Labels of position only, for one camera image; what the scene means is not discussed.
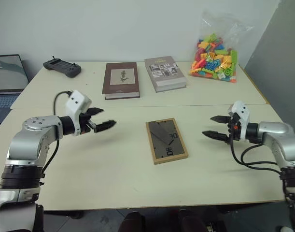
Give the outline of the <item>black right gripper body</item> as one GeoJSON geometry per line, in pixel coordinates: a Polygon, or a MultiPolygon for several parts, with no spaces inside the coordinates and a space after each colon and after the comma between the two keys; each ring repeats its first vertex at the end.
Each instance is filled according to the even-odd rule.
{"type": "Polygon", "coordinates": [[[227,117],[227,126],[228,126],[228,140],[227,144],[231,144],[233,140],[239,141],[240,140],[240,134],[241,134],[241,123],[240,123],[240,117],[237,113],[234,113],[232,116],[227,117]]]}

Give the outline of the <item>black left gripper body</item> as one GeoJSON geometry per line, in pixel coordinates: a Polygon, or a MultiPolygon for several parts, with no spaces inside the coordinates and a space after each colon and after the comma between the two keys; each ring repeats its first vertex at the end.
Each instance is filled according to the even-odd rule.
{"type": "Polygon", "coordinates": [[[93,113],[81,113],[79,115],[80,134],[89,133],[90,131],[96,131],[96,124],[91,121],[93,113]]]}

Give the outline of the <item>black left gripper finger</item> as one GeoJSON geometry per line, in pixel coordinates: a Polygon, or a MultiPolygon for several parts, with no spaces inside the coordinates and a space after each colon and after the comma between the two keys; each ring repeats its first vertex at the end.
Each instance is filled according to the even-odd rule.
{"type": "Polygon", "coordinates": [[[102,122],[101,124],[96,124],[94,128],[94,133],[102,132],[112,128],[116,124],[115,120],[108,120],[102,122]]]}
{"type": "Polygon", "coordinates": [[[103,109],[100,109],[100,108],[96,108],[96,107],[93,107],[93,108],[89,108],[87,110],[87,113],[90,115],[90,116],[94,116],[98,113],[101,113],[103,112],[104,110],[103,109]]]}

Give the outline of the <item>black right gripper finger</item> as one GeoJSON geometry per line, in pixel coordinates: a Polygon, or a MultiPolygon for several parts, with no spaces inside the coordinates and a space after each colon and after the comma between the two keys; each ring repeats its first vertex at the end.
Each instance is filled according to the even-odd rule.
{"type": "Polygon", "coordinates": [[[228,124],[231,121],[231,117],[230,116],[213,116],[210,118],[210,120],[218,122],[218,123],[228,124]]]}
{"type": "Polygon", "coordinates": [[[211,138],[211,139],[223,141],[226,144],[230,144],[230,138],[224,133],[219,133],[219,132],[216,132],[216,131],[206,130],[206,131],[203,131],[202,134],[209,137],[209,138],[211,138]]]}

